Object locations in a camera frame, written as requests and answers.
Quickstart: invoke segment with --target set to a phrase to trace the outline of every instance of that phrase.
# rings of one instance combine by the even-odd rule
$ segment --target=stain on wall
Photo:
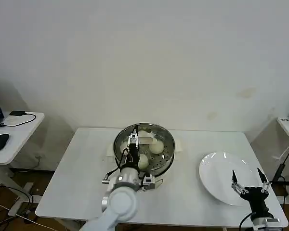
[[[236,96],[242,99],[249,99],[256,93],[256,91],[257,91],[256,88],[246,88],[238,92]]]
[[[207,114],[207,120],[212,121],[217,117],[217,112],[209,112]]]

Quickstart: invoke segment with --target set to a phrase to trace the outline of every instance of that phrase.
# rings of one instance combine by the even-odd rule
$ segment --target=power adapter
[[[11,111],[10,116],[23,116],[25,111]]]

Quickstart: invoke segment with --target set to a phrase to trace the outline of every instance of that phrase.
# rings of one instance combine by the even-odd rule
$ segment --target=table leg
[[[17,211],[19,210],[19,208],[21,207],[22,203],[39,203],[39,201],[41,200],[42,196],[36,196],[36,195],[31,195],[28,192],[31,190],[33,183],[32,182],[28,182],[25,187],[21,187],[20,185],[18,185],[14,180],[12,180],[11,178],[8,177],[7,174],[8,171],[3,171],[0,168],[0,184],[7,186],[7,187],[12,187],[14,189],[10,189],[13,193],[15,193],[18,196],[18,200],[17,202],[12,206],[11,210],[9,211],[9,216],[15,216],[15,214],[17,213]]]
[[[79,231],[80,229],[79,223],[74,220],[63,220],[57,218],[55,218],[55,220],[71,231]]]
[[[0,183],[5,185],[5,186],[8,186],[8,187],[12,187],[12,188],[18,189],[18,190],[22,191],[23,193],[25,193],[28,197],[30,197],[30,194],[28,192],[26,192],[21,186],[19,186],[14,180],[9,178],[1,170],[0,170]],[[21,193],[21,192],[19,192],[17,190],[13,190],[13,189],[9,189],[9,190],[11,190],[13,193],[15,193],[20,198],[25,199],[25,197],[26,197],[26,196],[24,196],[23,193]]]

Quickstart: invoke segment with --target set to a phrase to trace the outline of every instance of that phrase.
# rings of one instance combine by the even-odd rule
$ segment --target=metal pot
[[[128,136],[132,132],[135,125],[138,125],[138,131],[144,130],[148,133],[155,134],[155,138],[164,143],[164,150],[160,154],[153,154],[149,149],[149,144],[140,144],[139,154],[145,154],[149,160],[149,166],[143,172],[148,171],[153,176],[157,177],[165,173],[174,160],[174,138],[165,128],[150,123],[139,123],[131,125],[122,130],[116,137],[114,142],[114,153],[117,161],[121,159],[122,153],[120,146],[127,142]]]

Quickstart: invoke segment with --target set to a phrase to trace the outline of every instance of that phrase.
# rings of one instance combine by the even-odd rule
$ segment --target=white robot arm
[[[108,176],[114,171],[107,173],[103,184],[108,184],[108,189],[102,200],[102,216],[98,219],[89,220],[80,231],[114,231],[119,222],[132,219],[137,212],[136,192],[141,187],[153,188],[155,178],[145,174],[142,180],[139,179],[139,138],[138,127],[136,126],[128,139],[128,155],[125,163],[118,165],[120,174],[108,180]]]
[[[136,212],[136,192],[129,187],[119,187],[110,194],[102,216],[88,221],[80,231],[114,231],[120,221],[132,219]]]

